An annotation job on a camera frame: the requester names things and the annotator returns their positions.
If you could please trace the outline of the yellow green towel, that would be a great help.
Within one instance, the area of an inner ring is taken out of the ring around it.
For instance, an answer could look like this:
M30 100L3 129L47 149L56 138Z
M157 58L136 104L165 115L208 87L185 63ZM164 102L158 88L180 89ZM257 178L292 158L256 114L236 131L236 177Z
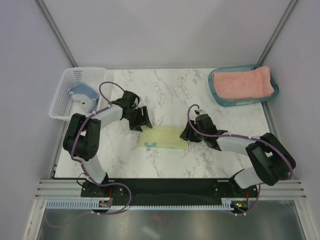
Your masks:
M144 127L139 136L139 146L145 148L187 150L189 144L180 138L183 128L175 126Z

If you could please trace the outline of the pink terry towel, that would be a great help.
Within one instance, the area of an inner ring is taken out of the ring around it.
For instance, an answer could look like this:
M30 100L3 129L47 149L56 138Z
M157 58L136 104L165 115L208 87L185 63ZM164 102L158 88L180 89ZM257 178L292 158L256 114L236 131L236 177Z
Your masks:
M269 97L274 93L268 66L250 71L216 72L213 87L224 100L245 100Z

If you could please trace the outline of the blue towel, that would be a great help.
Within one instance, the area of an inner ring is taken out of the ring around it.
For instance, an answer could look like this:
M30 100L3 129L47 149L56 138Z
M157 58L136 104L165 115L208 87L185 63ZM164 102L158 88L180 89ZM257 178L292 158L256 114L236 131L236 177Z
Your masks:
M77 82L68 89L68 95L73 101L79 102L86 113L92 113L97 109L100 95L89 85Z

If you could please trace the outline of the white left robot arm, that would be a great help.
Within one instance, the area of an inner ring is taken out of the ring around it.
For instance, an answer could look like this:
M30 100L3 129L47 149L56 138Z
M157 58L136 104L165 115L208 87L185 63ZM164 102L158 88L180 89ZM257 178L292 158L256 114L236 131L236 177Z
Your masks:
M146 106L139 106L137 94L125 90L121 98L111 102L89 116L75 113L69 122L63 149L73 161L80 164L86 179L93 183L92 191L98 197L105 197L110 190L106 182L108 175L97 156L101 130L113 122L127 120L131 131L142 132L142 127L152 128Z

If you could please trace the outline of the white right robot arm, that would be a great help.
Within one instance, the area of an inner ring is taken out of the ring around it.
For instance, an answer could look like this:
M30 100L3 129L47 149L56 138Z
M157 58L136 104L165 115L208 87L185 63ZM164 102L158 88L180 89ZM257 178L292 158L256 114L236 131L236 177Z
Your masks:
M189 120L179 137L194 143L205 142L210 149L234 152L249 158L252 167L234 174L234 181L228 185L229 193L234 197L241 197L253 185L273 186L290 177L296 167L296 161L272 133L252 138L233 137L227 130L218 130L206 113Z

